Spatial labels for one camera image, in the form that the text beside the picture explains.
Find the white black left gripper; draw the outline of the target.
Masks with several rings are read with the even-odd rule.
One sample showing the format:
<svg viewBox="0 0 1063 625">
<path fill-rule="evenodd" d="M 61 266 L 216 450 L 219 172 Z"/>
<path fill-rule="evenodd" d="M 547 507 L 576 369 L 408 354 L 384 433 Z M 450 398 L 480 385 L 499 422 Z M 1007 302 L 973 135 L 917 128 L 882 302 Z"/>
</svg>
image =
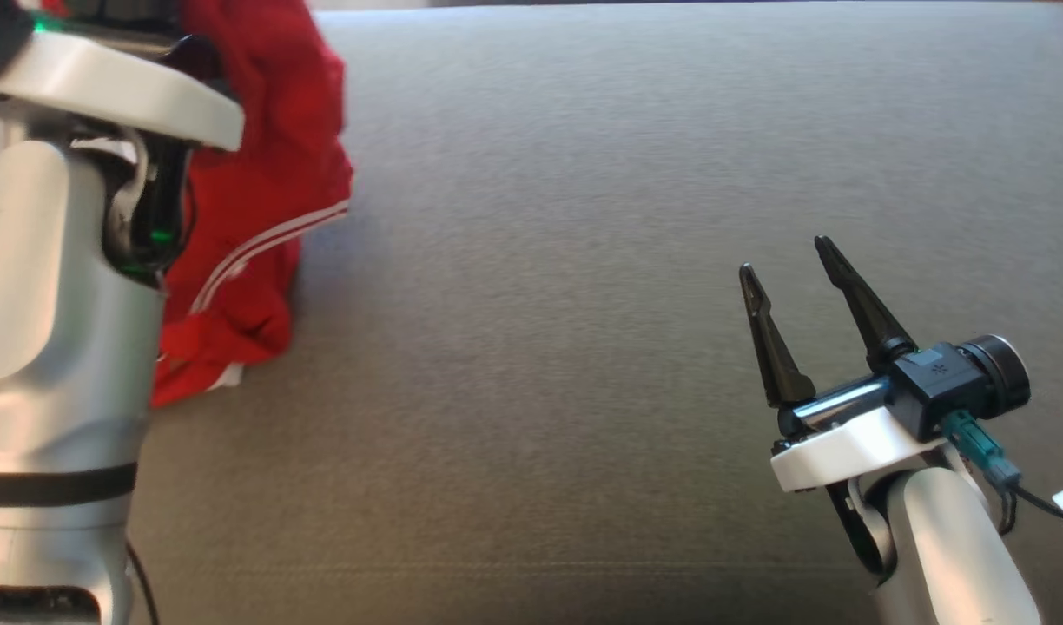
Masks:
<svg viewBox="0 0 1063 625">
<path fill-rule="evenodd" d="M 233 153 L 244 117 L 202 36 L 0 17 L 0 122 L 10 137 L 132 130 Z"/>
</svg>

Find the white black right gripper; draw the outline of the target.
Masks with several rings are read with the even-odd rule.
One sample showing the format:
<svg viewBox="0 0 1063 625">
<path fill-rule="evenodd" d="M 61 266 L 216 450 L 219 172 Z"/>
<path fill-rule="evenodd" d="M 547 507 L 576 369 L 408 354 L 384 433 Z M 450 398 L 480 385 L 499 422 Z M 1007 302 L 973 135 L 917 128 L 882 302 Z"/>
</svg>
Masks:
<svg viewBox="0 0 1063 625">
<path fill-rule="evenodd" d="M 894 360 L 917 352 L 900 321 L 832 239 L 816 236 L 814 244 L 830 284 L 848 302 L 870 371 L 887 371 Z M 853 381 L 815 398 L 815 385 L 795 364 L 750 264 L 739 268 L 739 285 L 767 405 L 779 409 L 782 438 L 771 451 L 770 468 L 784 493 L 861 477 L 945 442 L 941 437 L 921 442 L 905 430 L 888 410 L 885 377 Z"/>
</svg>

